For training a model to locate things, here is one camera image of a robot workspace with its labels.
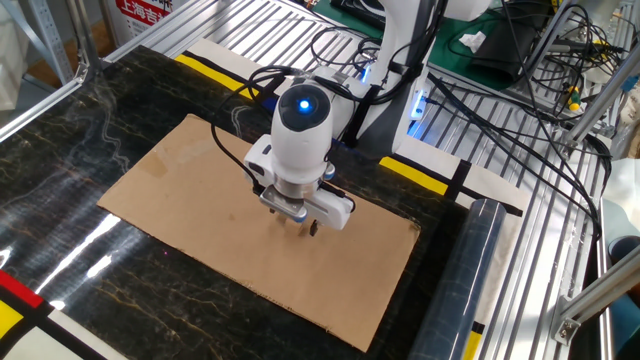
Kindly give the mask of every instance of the marble table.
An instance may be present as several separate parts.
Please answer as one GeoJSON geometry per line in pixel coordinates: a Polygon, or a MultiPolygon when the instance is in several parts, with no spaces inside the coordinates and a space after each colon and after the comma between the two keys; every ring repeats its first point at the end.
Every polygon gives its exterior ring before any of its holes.
{"type": "Polygon", "coordinates": [[[96,206],[189,113],[268,132],[229,93],[140,47],[0,143],[0,268],[132,359],[405,359],[467,210],[375,161],[337,147],[332,182],[422,230],[366,354],[96,206]]]}

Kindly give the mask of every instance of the robotic arm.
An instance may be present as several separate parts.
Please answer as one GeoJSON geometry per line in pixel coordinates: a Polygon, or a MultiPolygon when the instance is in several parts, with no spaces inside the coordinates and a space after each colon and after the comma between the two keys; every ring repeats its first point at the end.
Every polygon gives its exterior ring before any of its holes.
{"type": "MultiPolygon", "coordinates": [[[[341,230],[355,209],[353,200],[325,183],[336,171],[327,160],[331,139],[370,158],[391,155],[429,90],[426,59],[447,0],[380,3],[385,33],[368,74],[358,80],[319,67],[295,79],[276,104],[271,135],[263,135],[244,159],[264,188],[263,204],[297,222],[314,219],[316,229],[341,230]]],[[[459,7],[469,0],[451,3],[459,7]]]]}

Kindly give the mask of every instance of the red sign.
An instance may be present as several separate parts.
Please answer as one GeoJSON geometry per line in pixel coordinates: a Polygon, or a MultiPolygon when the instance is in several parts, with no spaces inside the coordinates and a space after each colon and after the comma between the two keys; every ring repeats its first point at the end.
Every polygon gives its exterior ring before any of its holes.
{"type": "Polygon", "coordinates": [[[143,0],[116,0],[116,6],[124,15],[147,25],[157,23],[169,12],[168,10],[165,12],[143,0]]]}

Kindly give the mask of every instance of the floor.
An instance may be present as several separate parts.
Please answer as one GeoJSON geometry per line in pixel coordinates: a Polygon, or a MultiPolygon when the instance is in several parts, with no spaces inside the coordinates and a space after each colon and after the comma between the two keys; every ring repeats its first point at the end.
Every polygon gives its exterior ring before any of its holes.
{"type": "MultiPolygon", "coordinates": [[[[109,38],[109,34],[107,33],[107,27],[105,26],[104,21],[100,21],[93,25],[91,28],[93,33],[93,39],[96,42],[96,48],[98,49],[98,55],[100,57],[105,57],[111,54],[115,49],[115,44],[109,38]]],[[[78,68],[78,48],[76,46],[76,42],[71,40],[67,42],[64,46],[67,57],[69,58],[69,62],[71,63],[71,68],[73,71],[76,71],[78,68]]],[[[44,61],[40,60],[34,65],[32,65],[27,73],[34,78],[53,86],[54,88],[59,88],[62,86],[62,83],[58,79],[58,76],[55,72],[49,67],[49,65],[44,61]]]]}

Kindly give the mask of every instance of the cardboard sheet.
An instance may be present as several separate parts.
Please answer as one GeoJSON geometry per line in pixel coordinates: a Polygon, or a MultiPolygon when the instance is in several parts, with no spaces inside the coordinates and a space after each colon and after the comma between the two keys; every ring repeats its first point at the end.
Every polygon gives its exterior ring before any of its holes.
{"type": "MultiPolygon", "coordinates": [[[[218,131],[242,159],[251,147],[218,131]]],[[[410,221],[354,197],[344,230],[282,223],[189,115],[98,205],[366,351],[418,238],[410,221]]]]}

